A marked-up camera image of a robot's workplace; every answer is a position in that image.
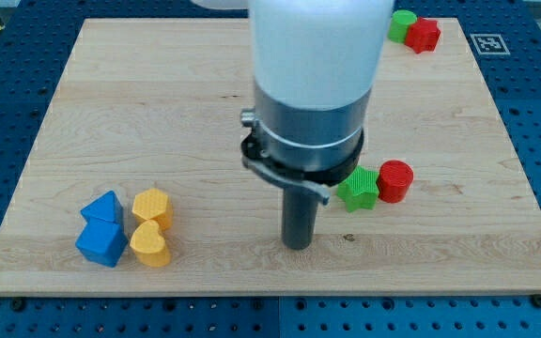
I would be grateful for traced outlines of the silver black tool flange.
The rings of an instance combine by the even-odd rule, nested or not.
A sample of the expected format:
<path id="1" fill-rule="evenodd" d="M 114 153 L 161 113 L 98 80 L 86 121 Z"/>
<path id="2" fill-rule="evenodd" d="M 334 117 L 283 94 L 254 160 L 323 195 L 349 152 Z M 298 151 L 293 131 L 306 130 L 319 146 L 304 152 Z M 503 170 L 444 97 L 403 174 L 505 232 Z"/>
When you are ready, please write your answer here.
<path id="1" fill-rule="evenodd" d="M 356 167 L 364 142 L 370 91 L 332 109 L 285 104 L 255 85 L 255 106 L 240 113 L 251 133 L 241 143 L 243 166 L 286 192 L 326 205 L 328 188 Z"/>

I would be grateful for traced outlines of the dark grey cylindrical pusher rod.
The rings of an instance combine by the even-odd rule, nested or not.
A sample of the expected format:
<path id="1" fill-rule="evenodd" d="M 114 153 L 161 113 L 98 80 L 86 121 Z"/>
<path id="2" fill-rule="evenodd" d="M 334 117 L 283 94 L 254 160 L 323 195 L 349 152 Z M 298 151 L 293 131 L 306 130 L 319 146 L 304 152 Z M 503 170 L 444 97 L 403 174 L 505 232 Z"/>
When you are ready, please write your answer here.
<path id="1" fill-rule="evenodd" d="M 292 250 L 307 248 L 312 242 L 319 204 L 319 185 L 303 181 L 283 190 L 281 238 Z"/>

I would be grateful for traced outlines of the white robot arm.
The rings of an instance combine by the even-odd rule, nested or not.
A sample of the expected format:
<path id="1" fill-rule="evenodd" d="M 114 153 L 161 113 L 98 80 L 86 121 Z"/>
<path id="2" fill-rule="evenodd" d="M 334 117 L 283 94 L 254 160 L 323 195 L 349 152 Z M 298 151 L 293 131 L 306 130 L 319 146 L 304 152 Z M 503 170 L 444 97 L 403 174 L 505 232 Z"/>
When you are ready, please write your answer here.
<path id="1" fill-rule="evenodd" d="M 313 239 L 329 188 L 358 164 L 365 112 L 394 4 L 369 0 L 202 1 L 248 12 L 254 67 L 245 168 L 283 192 L 281 239 Z"/>

